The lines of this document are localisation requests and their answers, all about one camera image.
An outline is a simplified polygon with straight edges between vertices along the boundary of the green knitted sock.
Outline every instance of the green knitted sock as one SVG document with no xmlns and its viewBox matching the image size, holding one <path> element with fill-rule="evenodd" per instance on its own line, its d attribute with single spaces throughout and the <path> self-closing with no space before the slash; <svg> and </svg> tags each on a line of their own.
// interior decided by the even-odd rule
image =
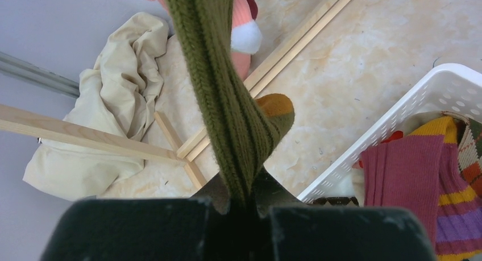
<svg viewBox="0 0 482 261">
<path fill-rule="evenodd" d="M 258 100 L 230 57 L 232 0 L 166 0 L 221 176 L 244 206 L 252 183 L 294 121 L 282 94 Z"/>
</svg>

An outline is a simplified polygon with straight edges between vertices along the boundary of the sock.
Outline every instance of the sock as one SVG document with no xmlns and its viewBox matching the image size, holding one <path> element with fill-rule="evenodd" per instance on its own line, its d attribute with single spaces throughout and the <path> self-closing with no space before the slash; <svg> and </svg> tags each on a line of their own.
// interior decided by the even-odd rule
<svg viewBox="0 0 482 261">
<path fill-rule="evenodd" d="M 230 59 L 232 0 L 166 0 L 221 176 L 233 202 L 251 201 L 263 163 L 294 121 L 282 94 L 254 100 Z"/>
<path fill-rule="evenodd" d="M 479 197 L 482 197 L 482 124 L 458 116 L 465 124 L 459 145 L 459 171 Z"/>
<path fill-rule="evenodd" d="M 365 204 L 412 211 L 439 260 L 461 260 L 482 250 L 482 202 L 460 177 L 457 156 L 452 117 L 435 119 L 405 138 L 362 153 Z"/>
<path fill-rule="evenodd" d="M 158 1 L 168 11 L 165 0 Z M 231 49 L 234 52 L 253 55 L 259 50 L 263 36 L 254 21 L 256 16 L 257 5 L 254 0 L 234 0 L 231 34 Z"/>
</svg>

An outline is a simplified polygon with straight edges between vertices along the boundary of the crumpled cloth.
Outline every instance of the crumpled cloth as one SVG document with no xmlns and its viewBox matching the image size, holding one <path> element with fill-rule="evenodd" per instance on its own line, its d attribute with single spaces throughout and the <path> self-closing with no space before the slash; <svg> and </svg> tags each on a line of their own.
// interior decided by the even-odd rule
<svg viewBox="0 0 482 261">
<path fill-rule="evenodd" d="M 140 141 L 163 87 L 155 58 L 166 53 L 168 32 L 166 21 L 137 13 L 112 33 L 94 68 L 80 74 L 80 97 L 64 121 Z M 101 194 L 144 168 L 142 159 L 42 142 L 23 180 L 66 200 Z"/>
</svg>

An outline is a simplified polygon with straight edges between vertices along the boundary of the wooden stick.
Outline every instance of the wooden stick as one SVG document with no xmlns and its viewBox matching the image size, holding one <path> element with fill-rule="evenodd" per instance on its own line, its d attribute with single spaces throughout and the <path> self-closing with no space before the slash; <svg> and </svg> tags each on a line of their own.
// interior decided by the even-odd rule
<svg viewBox="0 0 482 261">
<path fill-rule="evenodd" d="M 310 41 L 348 4 L 351 0 L 328 1 L 321 6 L 324 10 L 323 17 L 306 31 L 306 34 L 270 69 L 266 75 L 250 90 L 250 94 L 256 97 L 266 86 L 293 60 Z"/>
<path fill-rule="evenodd" d="M 180 161 L 171 150 L 0 105 L 0 129 L 144 160 Z"/>
<path fill-rule="evenodd" d="M 181 147 L 179 147 L 176 151 L 177 156 L 181 159 L 185 158 L 194 147 L 199 145 L 199 142 L 201 142 L 206 135 L 207 130 L 205 127 L 198 130 L 193 137 L 189 138 Z"/>
<path fill-rule="evenodd" d="M 195 158 L 211 143 L 208 136 L 205 136 L 199 144 L 187 155 L 188 161 L 193 161 Z"/>
<path fill-rule="evenodd" d="M 300 25 L 288 38 L 283 40 L 276 49 L 271 52 L 268 57 L 246 78 L 244 85 L 251 90 L 261 80 L 266 73 L 278 63 L 286 53 L 310 30 L 315 23 L 320 20 L 326 12 L 338 0 L 326 0 L 318 4 L 313 11 L 301 21 Z"/>
<path fill-rule="evenodd" d="M 256 97 L 291 60 L 349 3 L 350 0 L 326 0 L 304 19 L 298 30 L 285 39 L 244 81 Z M 180 158 L 192 161 L 209 145 L 206 128 L 200 129 L 183 146 Z"/>
<path fill-rule="evenodd" d="M 174 150 L 178 150 L 182 146 L 182 141 L 176 133 L 171 122 L 163 112 L 154 112 L 154 119 L 163 131 L 167 141 Z M 184 165 L 184 170 L 188 174 L 196 189 L 201 189 L 206 183 L 206 179 L 201 173 L 201 170 L 194 162 L 188 162 Z"/>
</svg>

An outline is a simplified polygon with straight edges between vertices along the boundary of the marble floor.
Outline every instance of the marble floor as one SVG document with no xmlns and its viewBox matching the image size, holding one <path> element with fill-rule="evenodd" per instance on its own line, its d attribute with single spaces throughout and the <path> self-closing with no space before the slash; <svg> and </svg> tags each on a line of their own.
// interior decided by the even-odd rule
<svg viewBox="0 0 482 261">
<path fill-rule="evenodd" d="M 264 43 L 253 67 L 320 1 L 257 0 Z M 266 169 L 298 195 L 433 66 L 455 62 L 482 72 L 480 14 L 480 0 L 352 0 L 260 94 L 284 93 L 296 111 Z M 167 55 L 159 59 L 165 85 L 156 109 L 187 140 L 202 120 L 175 36 Z M 156 124 L 144 141 L 169 148 Z M 196 163 L 207 179 L 218 171 L 210 147 Z M 195 191 L 182 167 L 147 161 L 101 197 L 188 197 Z"/>
</svg>

